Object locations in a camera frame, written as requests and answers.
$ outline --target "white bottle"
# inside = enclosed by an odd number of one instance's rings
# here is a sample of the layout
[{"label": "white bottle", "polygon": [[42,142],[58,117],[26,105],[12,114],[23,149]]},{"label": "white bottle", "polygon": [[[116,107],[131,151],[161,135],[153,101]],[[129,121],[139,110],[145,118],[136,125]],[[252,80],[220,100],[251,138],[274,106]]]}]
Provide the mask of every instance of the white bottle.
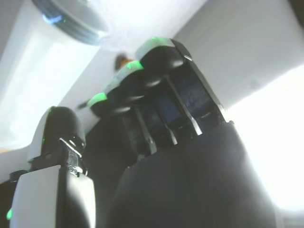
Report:
[{"label": "white bottle", "polygon": [[0,149],[30,144],[94,57],[107,26],[91,1],[24,0],[0,60]]}]

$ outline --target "cylindrical container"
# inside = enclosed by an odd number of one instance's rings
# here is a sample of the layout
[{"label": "cylindrical container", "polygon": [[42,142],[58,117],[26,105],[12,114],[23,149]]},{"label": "cylindrical container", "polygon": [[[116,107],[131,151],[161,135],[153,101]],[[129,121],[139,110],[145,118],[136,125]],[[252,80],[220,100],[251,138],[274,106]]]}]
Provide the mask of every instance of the cylindrical container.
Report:
[{"label": "cylindrical container", "polygon": [[107,32],[92,1],[23,1],[0,61],[0,149],[30,144]]}]

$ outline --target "transparent lid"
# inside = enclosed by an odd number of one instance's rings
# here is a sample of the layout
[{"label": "transparent lid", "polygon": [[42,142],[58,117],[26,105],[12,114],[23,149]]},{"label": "transparent lid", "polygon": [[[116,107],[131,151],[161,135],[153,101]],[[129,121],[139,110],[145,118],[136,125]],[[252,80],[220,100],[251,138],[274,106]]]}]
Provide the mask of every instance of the transparent lid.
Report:
[{"label": "transparent lid", "polygon": [[108,26],[91,0],[32,0],[49,24],[71,37],[99,46]]}]

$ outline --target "ceiling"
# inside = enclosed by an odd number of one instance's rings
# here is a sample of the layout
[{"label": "ceiling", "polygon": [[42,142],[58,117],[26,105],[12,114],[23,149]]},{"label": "ceiling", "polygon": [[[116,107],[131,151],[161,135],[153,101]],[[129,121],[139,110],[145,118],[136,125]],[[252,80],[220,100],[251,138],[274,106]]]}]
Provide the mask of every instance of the ceiling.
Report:
[{"label": "ceiling", "polygon": [[96,0],[98,9],[110,26],[100,50],[62,100],[73,109],[89,132],[98,122],[88,108],[78,106],[108,85],[115,76],[114,61],[119,53],[134,57],[137,48],[153,36],[174,35],[207,0]]}]

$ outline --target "bright light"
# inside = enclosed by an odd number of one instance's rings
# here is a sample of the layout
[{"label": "bright light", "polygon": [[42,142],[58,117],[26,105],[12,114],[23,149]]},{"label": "bright light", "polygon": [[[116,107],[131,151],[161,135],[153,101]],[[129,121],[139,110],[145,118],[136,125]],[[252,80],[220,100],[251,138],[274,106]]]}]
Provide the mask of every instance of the bright light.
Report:
[{"label": "bright light", "polygon": [[228,113],[274,203],[304,209],[304,65]]}]

